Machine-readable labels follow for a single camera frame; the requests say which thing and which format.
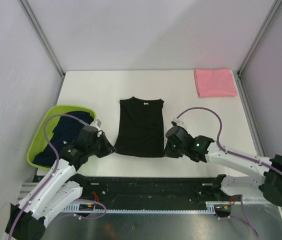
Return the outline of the black printed t shirt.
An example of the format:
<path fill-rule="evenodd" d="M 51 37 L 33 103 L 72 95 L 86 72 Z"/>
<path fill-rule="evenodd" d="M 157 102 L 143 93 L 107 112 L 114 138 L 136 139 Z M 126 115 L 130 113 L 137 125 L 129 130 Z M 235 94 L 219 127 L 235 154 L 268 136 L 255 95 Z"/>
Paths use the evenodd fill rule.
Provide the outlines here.
<path fill-rule="evenodd" d="M 124 156 L 162 158 L 164 119 L 162 99 L 121 99 L 118 136 L 114 147 Z"/>

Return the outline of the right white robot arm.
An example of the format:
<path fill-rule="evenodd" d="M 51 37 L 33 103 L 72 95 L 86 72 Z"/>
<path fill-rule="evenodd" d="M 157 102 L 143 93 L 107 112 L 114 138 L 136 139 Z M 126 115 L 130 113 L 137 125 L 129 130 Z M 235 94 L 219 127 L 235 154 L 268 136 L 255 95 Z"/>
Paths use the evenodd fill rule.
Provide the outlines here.
<path fill-rule="evenodd" d="M 263 196 L 268 202 L 282 207 L 282 156 L 274 158 L 250 155 L 221 145 L 217 140 L 198 135 L 192 137 L 181 121 L 173 121 L 166 132 L 164 153 L 169 158 L 187 156 L 194 162 L 204 162 L 233 169 L 244 177 L 223 176 L 211 188 L 212 196 L 223 201 L 228 196 Z"/>

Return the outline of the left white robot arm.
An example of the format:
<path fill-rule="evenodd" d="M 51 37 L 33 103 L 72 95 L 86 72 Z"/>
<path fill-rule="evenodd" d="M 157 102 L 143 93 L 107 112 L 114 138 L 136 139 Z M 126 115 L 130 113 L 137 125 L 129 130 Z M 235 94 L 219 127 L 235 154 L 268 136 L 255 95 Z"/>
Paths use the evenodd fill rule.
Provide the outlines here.
<path fill-rule="evenodd" d="M 81 166 L 89 157 L 103 158 L 115 151 L 96 122 L 84 126 L 70 144 L 56 153 L 56 161 L 36 187 L 18 204 L 10 206 L 7 238 L 40 240 L 67 205 L 91 196 L 87 177 L 78 173 Z"/>

